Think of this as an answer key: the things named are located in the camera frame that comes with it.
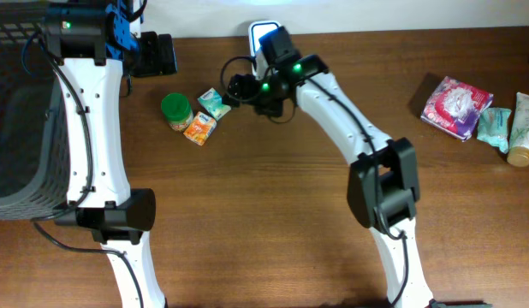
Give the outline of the green lid jar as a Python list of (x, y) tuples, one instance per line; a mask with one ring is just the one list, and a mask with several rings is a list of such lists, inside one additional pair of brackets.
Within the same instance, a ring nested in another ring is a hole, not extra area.
[(171, 93), (163, 98), (161, 111), (169, 126), (184, 132), (193, 121), (193, 110), (188, 98), (180, 93)]

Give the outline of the teal Kleenex tissue pack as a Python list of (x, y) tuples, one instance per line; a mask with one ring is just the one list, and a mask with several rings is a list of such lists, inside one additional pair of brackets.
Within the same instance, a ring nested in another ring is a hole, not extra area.
[(222, 96), (214, 88), (198, 97), (198, 102), (217, 121), (231, 111), (231, 107), (223, 103)]

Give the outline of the orange Kleenex tissue pack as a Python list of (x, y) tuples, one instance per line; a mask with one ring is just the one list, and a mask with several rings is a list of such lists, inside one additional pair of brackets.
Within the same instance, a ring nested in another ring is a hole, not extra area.
[(214, 129), (217, 126), (217, 121), (209, 115), (198, 112), (193, 118), (193, 121), (184, 131), (183, 135), (197, 145), (203, 145)]

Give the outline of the red purple tissue pack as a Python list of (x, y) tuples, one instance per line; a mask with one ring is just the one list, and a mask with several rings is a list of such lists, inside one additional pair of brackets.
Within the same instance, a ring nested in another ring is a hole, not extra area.
[(490, 92), (446, 76), (427, 99), (420, 119), (466, 141), (473, 136), (479, 117), (493, 98)]

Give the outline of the mint green wipes pack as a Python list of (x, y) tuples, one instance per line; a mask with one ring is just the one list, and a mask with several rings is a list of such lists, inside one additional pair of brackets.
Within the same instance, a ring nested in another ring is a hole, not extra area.
[(508, 152), (508, 119), (511, 109), (488, 108), (478, 121), (477, 139), (496, 147), (501, 153)]

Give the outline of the white floral cream tube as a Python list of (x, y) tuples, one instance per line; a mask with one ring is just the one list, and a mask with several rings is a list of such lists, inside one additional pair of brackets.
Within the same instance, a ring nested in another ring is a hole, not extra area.
[(529, 95), (522, 92), (516, 93), (507, 161), (515, 167), (529, 165)]

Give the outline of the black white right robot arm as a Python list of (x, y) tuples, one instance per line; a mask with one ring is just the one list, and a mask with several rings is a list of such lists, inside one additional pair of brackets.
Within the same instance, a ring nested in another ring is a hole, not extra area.
[(250, 105), (276, 124), (287, 100), (294, 110), (309, 115), (348, 164), (348, 206), (375, 240), (389, 306), (434, 306), (415, 239), (420, 190), (413, 145), (373, 125), (319, 56), (300, 54), (285, 27), (257, 22), (248, 35), (250, 53), (245, 58), (253, 71), (221, 84), (224, 103)]

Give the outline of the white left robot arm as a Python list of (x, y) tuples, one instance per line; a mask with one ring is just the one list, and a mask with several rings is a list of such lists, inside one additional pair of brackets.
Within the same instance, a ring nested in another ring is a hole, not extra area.
[(156, 197), (129, 185), (122, 160), (122, 78), (176, 70), (170, 36), (141, 31), (145, 8), (143, 1), (51, 3), (39, 39), (62, 90), (70, 155), (66, 202), (50, 219), (92, 234), (125, 307), (167, 305), (150, 247)]

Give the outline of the white barcode scanner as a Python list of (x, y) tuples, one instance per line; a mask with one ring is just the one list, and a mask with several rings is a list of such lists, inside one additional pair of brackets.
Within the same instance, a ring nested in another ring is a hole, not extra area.
[(265, 70), (268, 68), (259, 40), (265, 34), (276, 30), (281, 25), (278, 21), (255, 21), (248, 27), (250, 53), (254, 60), (253, 75), (257, 80), (263, 78)]

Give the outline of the grey plastic basket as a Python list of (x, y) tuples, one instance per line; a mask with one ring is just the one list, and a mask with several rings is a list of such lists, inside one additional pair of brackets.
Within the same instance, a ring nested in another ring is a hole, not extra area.
[(0, 1), (0, 220), (48, 216), (68, 189), (62, 91), (31, 38), (45, 2)]

